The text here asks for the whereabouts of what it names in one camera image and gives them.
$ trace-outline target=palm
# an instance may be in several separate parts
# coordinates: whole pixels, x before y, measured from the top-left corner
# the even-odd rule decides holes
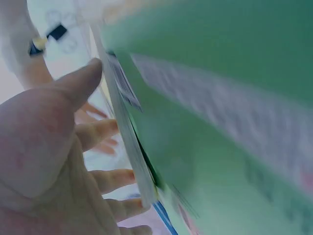
[[[0,216],[6,221],[0,234],[151,233],[145,226],[116,225],[144,212],[139,199],[101,197],[134,183],[132,171],[88,172],[84,165],[83,151],[117,131],[114,120],[74,125],[74,112],[97,87],[101,73],[96,61],[0,106]]]

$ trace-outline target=finger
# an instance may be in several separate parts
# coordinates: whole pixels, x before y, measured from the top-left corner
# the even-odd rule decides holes
[[[129,199],[124,201],[106,199],[105,201],[111,208],[111,211],[117,223],[125,219],[134,217],[136,215],[142,214],[149,210],[149,208],[144,208],[142,206],[140,198]]]
[[[57,87],[71,102],[73,111],[76,112],[98,87],[101,76],[101,60],[92,59],[87,66],[55,81],[53,86]]]
[[[106,153],[106,154],[110,154],[110,155],[114,155],[115,154],[115,150],[114,148],[104,144],[104,143],[100,143],[98,144],[95,148],[93,148],[94,150],[101,152],[101,153]]]
[[[104,140],[105,143],[116,146],[118,145],[118,142],[116,140],[113,140],[111,138]]]
[[[119,228],[121,235],[152,235],[152,229],[148,225],[134,228]]]
[[[75,122],[77,124],[91,123],[91,122],[95,122],[95,121],[98,121],[98,120],[95,119],[94,117],[90,116],[88,113],[86,113],[85,110],[79,109],[75,113]]]
[[[101,194],[112,192],[118,188],[135,183],[135,176],[132,170],[94,170],[90,171],[98,184]]]
[[[76,135],[82,144],[82,149],[87,151],[99,144],[103,139],[118,133],[116,120],[105,119],[87,124],[79,124],[75,128]]]
[[[105,113],[103,113],[100,110],[96,109],[94,106],[92,106],[89,103],[86,103],[86,105],[84,107],[84,110],[86,112],[91,112],[91,113],[94,113],[94,114],[98,114],[99,116],[101,116],[103,118],[107,118],[108,117]]]

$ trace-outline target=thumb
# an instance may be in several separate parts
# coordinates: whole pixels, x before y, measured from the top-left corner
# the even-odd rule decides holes
[[[101,76],[102,62],[95,58],[87,66],[55,81],[52,86],[70,101],[73,112],[76,112],[98,87]]]

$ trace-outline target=green book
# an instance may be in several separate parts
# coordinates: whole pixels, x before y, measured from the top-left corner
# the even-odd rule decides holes
[[[178,234],[313,234],[312,9],[177,1],[103,29]]]

